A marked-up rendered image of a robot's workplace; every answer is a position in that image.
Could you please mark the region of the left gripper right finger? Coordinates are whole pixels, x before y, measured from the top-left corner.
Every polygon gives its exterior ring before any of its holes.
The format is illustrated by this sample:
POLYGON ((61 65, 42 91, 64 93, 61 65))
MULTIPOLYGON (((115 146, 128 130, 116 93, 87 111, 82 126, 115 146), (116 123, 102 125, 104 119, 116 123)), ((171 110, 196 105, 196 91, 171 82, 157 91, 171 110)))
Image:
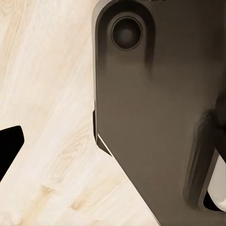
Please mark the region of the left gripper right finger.
POLYGON ((211 142, 226 163, 226 127, 215 125, 211 142))

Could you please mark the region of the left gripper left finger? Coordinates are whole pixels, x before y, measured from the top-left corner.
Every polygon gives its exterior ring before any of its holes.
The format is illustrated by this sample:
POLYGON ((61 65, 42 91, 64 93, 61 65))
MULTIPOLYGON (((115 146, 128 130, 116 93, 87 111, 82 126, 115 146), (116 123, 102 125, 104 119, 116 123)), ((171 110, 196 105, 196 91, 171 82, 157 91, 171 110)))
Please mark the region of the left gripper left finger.
POLYGON ((24 134, 20 125, 0 130, 0 181, 24 144, 24 134))

